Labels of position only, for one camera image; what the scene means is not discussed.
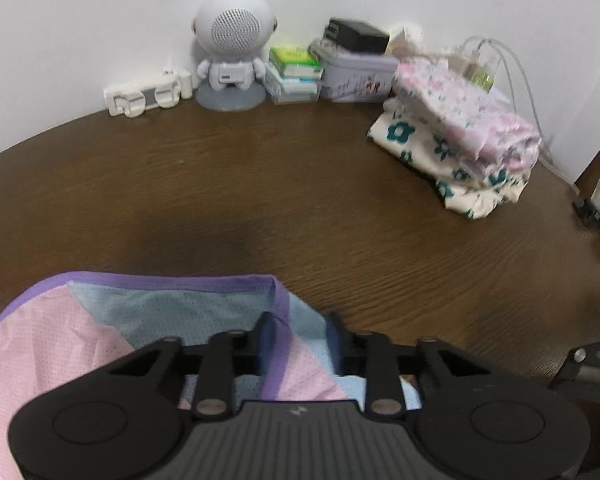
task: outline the speaker grille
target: speaker grille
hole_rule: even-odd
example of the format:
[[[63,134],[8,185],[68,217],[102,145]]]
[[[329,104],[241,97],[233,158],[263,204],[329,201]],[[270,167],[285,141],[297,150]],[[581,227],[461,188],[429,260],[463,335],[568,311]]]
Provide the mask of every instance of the speaker grille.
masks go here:
[[[258,19],[245,9],[225,10],[211,24],[211,43],[227,54],[250,52],[259,35]]]

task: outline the purple trim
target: purple trim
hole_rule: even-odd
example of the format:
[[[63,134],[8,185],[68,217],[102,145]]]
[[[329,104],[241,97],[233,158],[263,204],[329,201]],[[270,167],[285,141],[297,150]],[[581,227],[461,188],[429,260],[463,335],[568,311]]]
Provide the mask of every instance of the purple trim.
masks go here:
[[[91,285],[116,286],[135,290],[196,290],[199,292],[249,292],[274,287],[275,294],[271,312],[276,318],[276,343],[269,371],[264,379],[260,395],[265,400],[276,399],[285,375],[291,349],[291,329],[289,328],[289,293],[274,276],[247,274],[245,276],[188,277],[170,278],[167,276],[134,276],[131,274],[109,274],[78,270],[56,274],[30,286],[25,292],[0,313],[0,322],[15,312],[27,301],[68,282],[89,283]]]

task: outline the brown wooden tabletop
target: brown wooden tabletop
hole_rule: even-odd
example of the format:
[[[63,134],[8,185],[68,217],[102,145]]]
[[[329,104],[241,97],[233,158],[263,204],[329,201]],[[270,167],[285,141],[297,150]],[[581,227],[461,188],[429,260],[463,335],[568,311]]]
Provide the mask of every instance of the brown wooden tabletop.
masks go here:
[[[482,220],[365,138],[379,105],[100,112],[0,154],[0,311],[68,270],[272,273],[401,343],[528,375],[600,339],[600,234],[542,167]]]

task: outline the pink fabric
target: pink fabric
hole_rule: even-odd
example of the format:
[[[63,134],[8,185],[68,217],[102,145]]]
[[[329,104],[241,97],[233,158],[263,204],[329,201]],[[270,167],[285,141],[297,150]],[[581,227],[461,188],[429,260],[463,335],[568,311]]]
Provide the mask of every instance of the pink fabric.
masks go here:
[[[7,429],[28,400],[133,351],[99,325],[65,285],[33,298],[0,323],[0,480],[22,476]]]
[[[538,131],[451,70],[415,58],[398,66],[395,84],[398,100],[485,174],[528,170],[538,160]]]
[[[333,376],[324,369],[314,353],[297,335],[291,338],[289,363],[280,385],[279,400],[346,399]]]

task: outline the bolt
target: bolt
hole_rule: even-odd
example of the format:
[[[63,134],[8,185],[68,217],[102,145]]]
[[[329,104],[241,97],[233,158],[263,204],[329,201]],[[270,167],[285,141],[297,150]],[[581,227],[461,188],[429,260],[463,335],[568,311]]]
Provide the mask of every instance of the bolt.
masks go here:
[[[202,399],[196,404],[196,411],[207,416],[221,415],[226,411],[226,402],[222,399]]]
[[[578,348],[576,353],[573,354],[573,360],[577,363],[581,363],[587,357],[587,351],[584,348]]]
[[[395,415],[402,405],[395,399],[376,399],[371,403],[371,410],[378,415]]]

